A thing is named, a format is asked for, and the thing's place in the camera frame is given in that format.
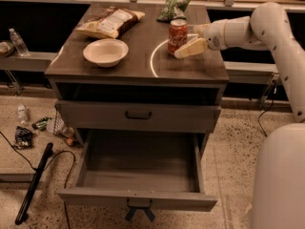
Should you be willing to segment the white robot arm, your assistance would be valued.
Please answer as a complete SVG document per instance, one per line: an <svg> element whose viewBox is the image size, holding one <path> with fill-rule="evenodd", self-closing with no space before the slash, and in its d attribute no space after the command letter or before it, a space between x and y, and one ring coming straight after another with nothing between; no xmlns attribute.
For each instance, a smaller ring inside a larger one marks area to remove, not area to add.
<svg viewBox="0 0 305 229"><path fill-rule="evenodd" d="M267 2L250 16L196 25L177 58L238 47L271 53L295 123L266 137L257 158L251 229L305 229L305 51L284 8Z"/></svg>

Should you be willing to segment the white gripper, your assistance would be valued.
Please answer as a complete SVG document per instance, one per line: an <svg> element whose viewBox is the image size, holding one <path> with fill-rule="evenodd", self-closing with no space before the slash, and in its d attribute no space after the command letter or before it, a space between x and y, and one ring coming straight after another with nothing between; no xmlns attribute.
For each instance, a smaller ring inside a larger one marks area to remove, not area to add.
<svg viewBox="0 0 305 229"><path fill-rule="evenodd" d="M193 31L204 38L194 38L174 52L176 58L186 58L204 53L208 48L214 51L226 50L225 27L227 19L210 24L195 25Z"/></svg>

